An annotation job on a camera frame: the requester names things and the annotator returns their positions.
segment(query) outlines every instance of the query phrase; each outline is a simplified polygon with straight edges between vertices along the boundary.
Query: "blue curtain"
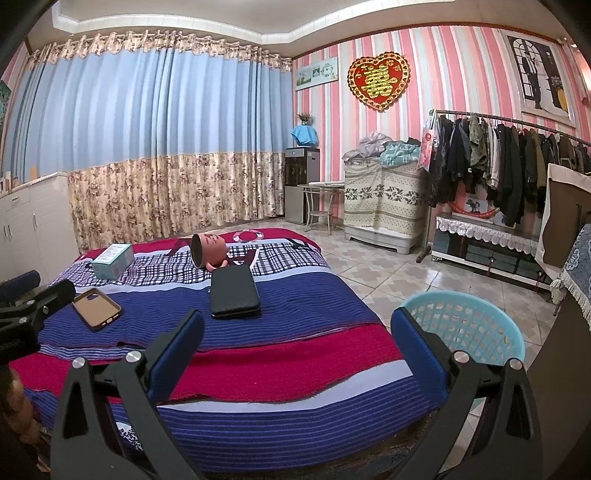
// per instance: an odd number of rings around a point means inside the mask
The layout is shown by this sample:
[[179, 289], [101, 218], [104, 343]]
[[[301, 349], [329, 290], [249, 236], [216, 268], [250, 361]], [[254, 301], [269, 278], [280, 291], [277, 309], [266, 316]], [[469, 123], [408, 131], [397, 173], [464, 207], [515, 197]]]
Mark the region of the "blue curtain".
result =
[[39, 176], [158, 155], [281, 152], [291, 73], [260, 62], [160, 51], [38, 63], [16, 92], [2, 169]]

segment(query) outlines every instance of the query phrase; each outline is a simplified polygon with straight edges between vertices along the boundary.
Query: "cabinet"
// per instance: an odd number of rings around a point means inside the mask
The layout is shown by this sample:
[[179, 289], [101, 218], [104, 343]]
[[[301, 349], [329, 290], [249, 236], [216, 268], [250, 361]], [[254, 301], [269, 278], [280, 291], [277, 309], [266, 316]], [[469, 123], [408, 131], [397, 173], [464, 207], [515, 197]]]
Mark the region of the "cabinet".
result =
[[16, 276], [6, 223], [6, 198], [0, 198], [0, 283]]
[[79, 254], [66, 176], [50, 175], [1, 198], [0, 228], [0, 280], [29, 270], [39, 272], [42, 285], [55, 280]]

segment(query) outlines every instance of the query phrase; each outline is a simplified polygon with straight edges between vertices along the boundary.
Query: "metal screw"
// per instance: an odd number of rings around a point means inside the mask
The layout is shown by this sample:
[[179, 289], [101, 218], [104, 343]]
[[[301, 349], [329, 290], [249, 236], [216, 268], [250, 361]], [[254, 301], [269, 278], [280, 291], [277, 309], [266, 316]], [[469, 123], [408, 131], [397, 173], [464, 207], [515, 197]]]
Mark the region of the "metal screw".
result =
[[73, 361], [72, 361], [72, 366], [74, 368], [82, 368], [86, 363], [86, 360], [84, 360], [81, 356], [76, 357]]
[[523, 364], [521, 363], [521, 360], [518, 360], [516, 358], [512, 358], [511, 360], [509, 360], [509, 366], [513, 370], [521, 370], [523, 368]]
[[130, 363], [130, 364], [134, 364], [136, 362], [139, 362], [142, 358], [142, 352], [138, 352], [137, 350], [132, 350], [130, 352], [127, 352], [127, 354], [125, 355], [125, 359]]
[[466, 364], [468, 363], [468, 360], [470, 360], [470, 355], [468, 355], [466, 352], [458, 350], [453, 354], [453, 359], [459, 364]]

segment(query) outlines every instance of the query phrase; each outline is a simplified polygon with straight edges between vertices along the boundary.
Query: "light blue basket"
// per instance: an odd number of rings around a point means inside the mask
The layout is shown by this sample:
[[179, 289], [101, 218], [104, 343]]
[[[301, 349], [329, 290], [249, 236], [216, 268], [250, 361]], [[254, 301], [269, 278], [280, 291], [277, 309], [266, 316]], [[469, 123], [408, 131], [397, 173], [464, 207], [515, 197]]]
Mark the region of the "light blue basket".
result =
[[[515, 322], [492, 303], [456, 291], [426, 291], [402, 305], [426, 332], [439, 335], [452, 351], [468, 352], [474, 361], [505, 365], [525, 359], [525, 342]], [[475, 400], [474, 409], [482, 400]]]

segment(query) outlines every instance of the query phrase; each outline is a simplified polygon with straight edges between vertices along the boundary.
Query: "photo frame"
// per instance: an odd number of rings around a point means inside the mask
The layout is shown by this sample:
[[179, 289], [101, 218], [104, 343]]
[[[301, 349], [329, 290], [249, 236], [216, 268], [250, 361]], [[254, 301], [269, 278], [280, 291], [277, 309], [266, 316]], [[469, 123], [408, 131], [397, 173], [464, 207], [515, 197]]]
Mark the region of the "photo frame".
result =
[[503, 30], [521, 110], [574, 128], [574, 103], [559, 46]]
[[295, 71], [295, 79], [296, 91], [334, 82], [339, 79], [339, 58], [332, 57], [306, 67], [300, 67]]

